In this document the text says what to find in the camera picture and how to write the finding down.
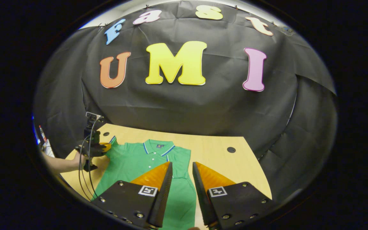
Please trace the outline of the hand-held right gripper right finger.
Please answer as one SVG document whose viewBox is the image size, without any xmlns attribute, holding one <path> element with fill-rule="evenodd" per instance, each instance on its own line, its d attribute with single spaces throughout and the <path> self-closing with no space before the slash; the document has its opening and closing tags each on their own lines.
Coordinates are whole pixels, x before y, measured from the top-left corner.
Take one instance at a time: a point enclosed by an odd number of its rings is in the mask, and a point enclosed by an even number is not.
<svg viewBox="0 0 368 230">
<path fill-rule="evenodd" d="M 209 230 L 245 230 L 273 209 L 273 200 L 251 183 L 233 182 L 201 163 L 193 163 L 193 178 Z"/>
</svg>

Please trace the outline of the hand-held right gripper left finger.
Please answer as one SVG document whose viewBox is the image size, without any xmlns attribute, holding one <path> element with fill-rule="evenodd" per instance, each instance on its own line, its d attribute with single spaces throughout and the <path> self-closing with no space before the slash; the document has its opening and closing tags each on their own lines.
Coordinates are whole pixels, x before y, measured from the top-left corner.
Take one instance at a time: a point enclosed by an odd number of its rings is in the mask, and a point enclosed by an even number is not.
<svg viewBox="0 0 368 230">
<path fill-rule="evenodd" d="M 173 164 L 166 162 L 131 182 L 119 180 L 92 200 L 114 218 L 142 229 L 163 226 Z"/>
</svg>

